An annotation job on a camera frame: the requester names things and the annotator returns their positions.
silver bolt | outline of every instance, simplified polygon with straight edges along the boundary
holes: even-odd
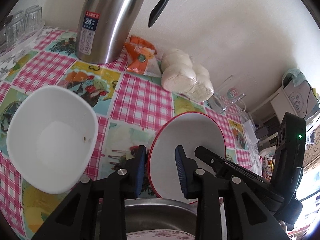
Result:
[[[83,183],[83,184],[86,184],[90,181],[90,178],[87,177],[86,175],[82,175],[81,178],[80,178],[80,182]]]
[[[203,169],[196,169],[196,174],[203,175],[204,174],[204,170]]]
[[[233,177],[233,178],[232,178],[232,182],[233,182],[233,183],[236,183],[236,184],[240,184],[241,179],[238,178],[238,177]]]
[[[118,174],[119,175],[126,175],[127,174],[127,170],[126,169],[119,169],[118,170]]]

plate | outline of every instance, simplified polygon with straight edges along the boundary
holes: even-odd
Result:
[[[185,199],[181,192],[175,148],[182,145],[186,156],[196,160],[198,167],[215,174],[213,169],[195,157],[195,149],[203,146],[225,158],[226,146],[221,129],[206,114],[188,112],[177,115],[158,132],[148,155],[148,176],[158,197],[184,203],[196,199]]]
[[[152,238],[155,238],[157,240],[195,239],[195,237],[189,233],[168,229],[146,230],[127,234],[127,240],[151,240]]]

jug handle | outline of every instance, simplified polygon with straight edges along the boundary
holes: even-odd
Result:
[[[149,24],[148,27],[150,28],[158,19],[160,14],[162,13],[163,9],[167,5],[169,0],[160,0],[157,5],[154,7],[152,12],[150,13],[150,18],[149,18]]]

orange snack package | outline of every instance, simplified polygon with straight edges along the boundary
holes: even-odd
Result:
[[[148,41],[132,35],[130,42],[124,44],[128,53],[128,72],[151,77],[161,77],[160,60],[156,58],[156,48]]]

sticker label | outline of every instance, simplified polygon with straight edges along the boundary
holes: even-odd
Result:
[[[83,54],[90,55],[92,49],[92,42],[94,34],[96,32],[98,20],[100,18],[99,13],[95,12],[85,12],[81,35],[80,35],[80,44],[79,51]]]

